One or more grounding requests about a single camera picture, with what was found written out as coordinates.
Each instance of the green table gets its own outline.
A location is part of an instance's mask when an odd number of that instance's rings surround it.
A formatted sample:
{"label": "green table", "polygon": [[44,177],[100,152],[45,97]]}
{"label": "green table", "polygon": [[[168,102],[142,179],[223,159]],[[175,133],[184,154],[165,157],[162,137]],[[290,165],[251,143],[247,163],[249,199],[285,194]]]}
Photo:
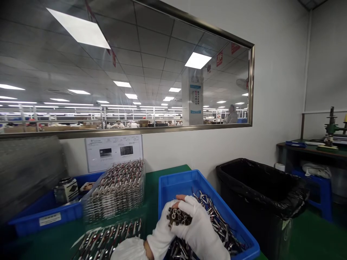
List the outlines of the green table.
{"label": "green table", "polygon": [[[191,170],[188,165],[160,170],[146,174],[145,197],[142,207],[132,210],[122,215],[119,219],[112,219],[114,222],[124,218],[134,218],[140,214],[145,216],[144,234],[152,233],[158,221],[158,183],[159,177],[172,173],[185,172]],[[70,259],[74,251],[70,250],[73,243],[88,230],[82,219],[72,221],[60,226],[43,230],[39,233],[22,237],[15,241],[9,248],[11,259],[49,259],[65,260]],[[267,260],[261,254],[257,260]]]}

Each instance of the white wall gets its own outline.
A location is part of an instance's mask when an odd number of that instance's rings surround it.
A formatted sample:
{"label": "white wall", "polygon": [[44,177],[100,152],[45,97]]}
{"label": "white wall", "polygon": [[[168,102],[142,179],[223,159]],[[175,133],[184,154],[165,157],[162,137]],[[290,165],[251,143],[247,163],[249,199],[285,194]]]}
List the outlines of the white wall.
{"label": "white wall", "polygon": [[305,111],[347,109],[347,1],[313,11]]}
{"label": "white wall", "polygon": [[[276,144],[300,137],[307,11],[294,0],[165,2],[255,44],[254,120],[247,128],[145,134],[147,172],[188,164],[217,187],[214,169],[223,162],[245,157],[273,165]],[[62,143],[70,174],[86,173],[83,139]]]}

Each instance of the plastic tray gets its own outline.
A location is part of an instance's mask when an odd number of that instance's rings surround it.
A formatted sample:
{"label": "plastic tray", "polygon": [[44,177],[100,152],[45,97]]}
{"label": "plastic tray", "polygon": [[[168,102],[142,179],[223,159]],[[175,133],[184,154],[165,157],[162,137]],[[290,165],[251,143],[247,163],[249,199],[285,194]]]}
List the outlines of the plastic tray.
{"label": "plastic tray", "polygon": [[176,173],[159,178],[159,199],[158,199],[158,219],[161,217],[162,210],[168,201],[175,199],[177,194],[192,195],[192,187],[194,190],[201,190],[203,193],[210,195],[212,202],[217,207],[220,215],[235,230],[234,235],[248,249],[237,256],[233,260],[251,260],[260,255],[258,242],[251,233],[240,222],[228,205],[223,201],[219,194],[212,188],[206,178],[199,170]]}
{"label": "plastic tray", "polygon": [[[97,181],[103,173],[86,174],[74,178],[80,188],[86,182]],[[23,237],[76,220],[82,215],[83,208],[80,202],[59,206],[55,201],[54,192],[50,191],[15,216],[8,224],[15,225],[17,235]]]}

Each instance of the black garbage bag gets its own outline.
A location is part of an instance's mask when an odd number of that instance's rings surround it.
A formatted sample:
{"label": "black garbage bag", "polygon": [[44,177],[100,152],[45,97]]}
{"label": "black garbage bag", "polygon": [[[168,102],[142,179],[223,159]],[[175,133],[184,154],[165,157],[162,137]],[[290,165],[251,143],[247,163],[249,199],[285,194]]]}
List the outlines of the black garbage bag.
{"label": "black garbage bag", "polygon": [[297,176],[245,158],[219,165],[216,171],[230,192],[282,220],[295,218],[306,209],[309,190]]}

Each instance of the black trash bin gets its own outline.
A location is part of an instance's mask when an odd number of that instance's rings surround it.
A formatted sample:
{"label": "black trash bin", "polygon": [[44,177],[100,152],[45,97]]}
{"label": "black trash bin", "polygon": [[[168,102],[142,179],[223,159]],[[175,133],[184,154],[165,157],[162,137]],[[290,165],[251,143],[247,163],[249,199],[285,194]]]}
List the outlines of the black trash bin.
{"label": "black trash bin", "polygon": [[306,209],[305,181],[244,158],[216,167],[221,197],[268,260],[288,258],[292,219]]}

